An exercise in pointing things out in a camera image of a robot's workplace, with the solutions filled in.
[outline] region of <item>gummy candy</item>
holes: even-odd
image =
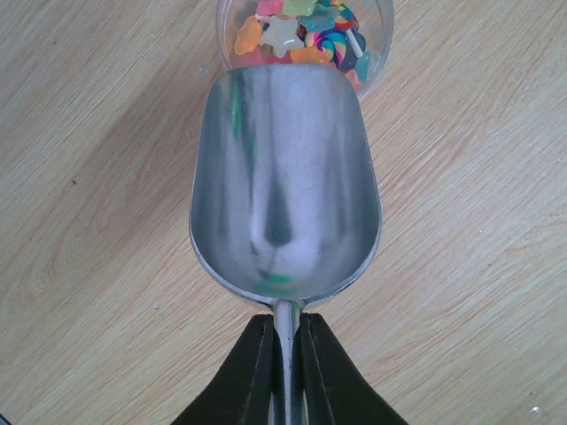
[[[313,13],[317,0],[285,0],[283,14],[309,16]]]
[[[274,65],[274,64],[291,64],[291,54],[289,51],[285,52],[285,55],[283,56],[283,58],[279,58],[278,56],[274,56],[274,55],[269,55],[268,58],[266,59],[266,63],[270,64],[270,65]]]
[[[262,24],[253,16],[248,17],[245,24],[238,30],[237,42],[234,44],[234,52],[244,55],[258,46],[262,37]]]
[[[354,29],[358,31],[358,20],[354,13],[340,2],[340,0],[319,0],[319,4],[323,6],[336,6],[338,8],[338,17],[335,20],[335,28],[343,31]]]
[[[294,64],[321,64],[329,63],[329,55],[320,51],[315,46],[304,47],[291,51],[291,60]]]
[[[362,83],[366,82],[366,77],[369,72],[370,52],[365,51],[361,58],[356,61],[356,73]]]
[[[334,28],[337,16],[338,9],[335,6],[316,4],[310,16],[300,16],[298,21],[307,29],[307,32],[318,33]]]
[[[353,31],[353,35],[354,35],[354,38],[356,39],[356,42],[358,43],[359,47],[362,49],[362,51],[365,51],[366,50],[366,39],[364,38],[364,36],[361,33],[357,33],[357,32],[354,32],[354,31]],[[348,43],[346,45],[345,59],[338,66],[338,70],[345,73],[346,71],[350,71],[351,69],[354,69],[354,66],[356,65],[357,59],[358,58],[356,57],[356,53],[354,53],[353,45],[351,43]]]
[[[272,16],[269,19],[268,29],[261,36],[260,44],[272,46],[274,54],[283,58],[288,50],[301,49],[304,46],[296,34],[297,29],[297,19],[282,19]]]
[[[345,74],[345,77],[348,78],[348,80],[351,82],[351,84],[353,84],[354,91],[358,92],[358,91],[360,91],[360,89],[362,89],[362,83],[358,79],[358,74],[356,73],[356,71],[351,69],[350,71],[348,71]]]
[[[260,0],[256,13],[260,16],[270,16],[282,13],[284,0]]]

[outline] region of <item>plastic container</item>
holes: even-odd
[[[264,65],[268,63],[268,57],[274,55],[272,48],[266,44],[258,47],[261,50],[261,58],[259,58],[260,54],[256,57],[258,60],[245,60],[246,56],[239,56],[235,52],[237,32],[249,17],[255,15],[259,1],[218,1],[216,14],[217,42],[221,53],[221,62],[226,70],[242,66]],[[321,2],[327,4],[333,2],[336,5],[335,0],[317,0],[317,3]],[[366,81],[361,83],[357,79],[357,82],[353,82],[352,73],[348,74],[359,98],[362,98],[376,83],[378,75],[384,69],[392,43],[393,4],[392,0],[341,0],[341,2],[356,16],[359,23],[358,33],[364,36],[366,41],[365,51],[369,53]]]

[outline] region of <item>wooden table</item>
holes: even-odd
[[[258,310],[188,211],[211,0],[0,3],[0,412],[169,423]],[[395,2],[363,100],[384,208],[317,308],[414,424],[567,423],[567,3]]]

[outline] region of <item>yellow candy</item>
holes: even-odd
[[[295,64],[328,64],[330,58],[315,46],[304,47],[291,51],[291,60]]]
[[[238,30],[237,42],[234,43],[234,52],[238,56],[250,53],[258,47],[262,37],[262,24],[253,16],[249,17],[245,24]]]

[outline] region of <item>metal scoop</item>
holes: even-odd
[[[361,109],[339,71],[229,71],[206,103],[190,232],[207,272],[274,313],[281,346],[277,424],[303,421],[293,358],[299,313],[371,261],[381,210]]]

